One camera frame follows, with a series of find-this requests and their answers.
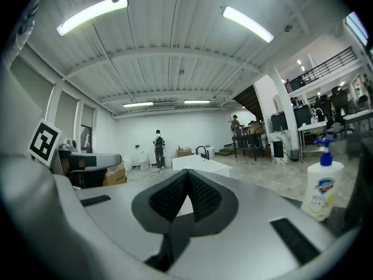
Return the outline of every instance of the wall light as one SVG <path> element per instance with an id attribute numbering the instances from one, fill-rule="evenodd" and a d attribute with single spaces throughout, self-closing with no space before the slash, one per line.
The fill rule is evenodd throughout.
<path id="1" fill-rule="evenodd" d="M 123 107 L 130 108 L 130 107 L 141 107 L 141 106 L 152 106 L 153 102 L 146 101 L 144 103 L 134 103 L 134 104 L 124 104 Z"/>
<path id="2" fill-rule="evenodd" d="M 253 31 L 255 34 L 264 39 L 267 43 L 271 42 L 274 38 L 272 34 L 270 34 L 264 27 L 262 27 L 256 21 L 250 19 L 247 15 L 244 15 L 242 12 L 239 12 L 238 10 L 230 6 L 227 6 L 225 8 L 223 16 Z"/>
<path id="3" fill-rule="evenodd" d="M 60 36 L 64 36 L 67 34 L 67 32 L 85 23 L 86 21 L 95 18 L 96 16 L 100 16 L 104 13 L 112 12 L 117 9 L 126 8 L 127 6 L 127 0 L 119 0 L 117 3 L 113 3 L 112 0 L 101 1 L 82 10 L 81 12 L 78 12 L 70 19 L 67 19 L 64 23 L 57 27 L 57 32 Z"/>
<path id="4" fill-rule="evenodd" d="M 210 100 L 185 100 L 184 104 L 208 104 Z"/>

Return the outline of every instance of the tiled floor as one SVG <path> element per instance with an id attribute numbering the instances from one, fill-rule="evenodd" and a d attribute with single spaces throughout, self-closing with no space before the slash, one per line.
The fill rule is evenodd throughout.
<path id="1" fill-rule="evenodd" d="M 334 145 L 332 148 L 333 160 L 341 162 L 345 166 L 345 174 L 338 186 L 338 195 L 335 199 L 335 206 L 338 207 L 347 206 L 358 168 L 358 158 L 352 158 L 349 161 L 347 156 L 341 152 L 343 148 L 343 145 Z M 250 157 L 238 156 L 236 159 L 234 155 L 215 156 L 214 160 L 231 166 L 230 175 L 234 179 L 247 181 L 268 188 L 281 196 L 302 201 L 307 185 L 307 168 L 319 161 L 319 155 L 314 153 L 312 156 L 306 156 L 302 163 L 294 162 L 288 165 L 273 164 L 269 158 L 262 157 L 259 157 L 257 162 Z M 171 168 L 166 168 L 160 173 L 170 170 Z M 145 171 L 134 168 L 128 172 L 128 180 L 148 179 L 158 175 L 158 172 L 156 166 Z"/>

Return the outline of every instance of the black slot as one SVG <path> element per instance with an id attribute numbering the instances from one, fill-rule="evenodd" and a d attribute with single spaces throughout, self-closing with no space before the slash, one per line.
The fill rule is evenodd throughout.
<path id="1" fill-rule="evenodd" d="M 310 262 L 320 254 L 288 219 L 272 221 L 271 225 L 301 265 Z"/>
<path id="2" fill-rule="evenodd" d="M 86 206 L 89 207 L 90 205 L 99 204 L 101 202 L 105 202 L 105 201 L 108 201 L 110 199 L 111 198 L 108 195 L 101 195 L 101 196 L 97 196 L 97 197 L 93 197 L 93 198 L 83 199 L 83 200 L 80 200 L 80 202 L 82 203 L 82 205 L 84 207 L 86 207 Z"/>

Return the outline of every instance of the bottle label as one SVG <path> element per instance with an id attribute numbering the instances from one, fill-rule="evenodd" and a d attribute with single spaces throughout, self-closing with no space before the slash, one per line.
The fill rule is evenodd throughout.
<path id="1" fill-rule="evenodd" d="M 317 185 L 315 187 L 315 189 L 317 189 L 321 195 L 324 195 L 326 192 L 328 192 L 329 190 L 331 190 L 334 186 L 334 179 L 332 178 L 323 178 L 323 179 L 320 179 L 318 182 L 317 182 Z"/>

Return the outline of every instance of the soap bottle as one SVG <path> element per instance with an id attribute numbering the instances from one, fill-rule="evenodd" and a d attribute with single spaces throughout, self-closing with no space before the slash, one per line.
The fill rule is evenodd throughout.
<path id="1" fill-rule="evenodd" d="M 307 189 L 301 210 L 313 216 L 318 221 L 329 217 L 338 183 L 344 171 L 342 163 L 333 162 L 329 152 L 331 139 L 316 141 L 315 144 L 324 144 L 325 152 L 321 155 L 320 163 L 310 165 L 307 169 Z"/>

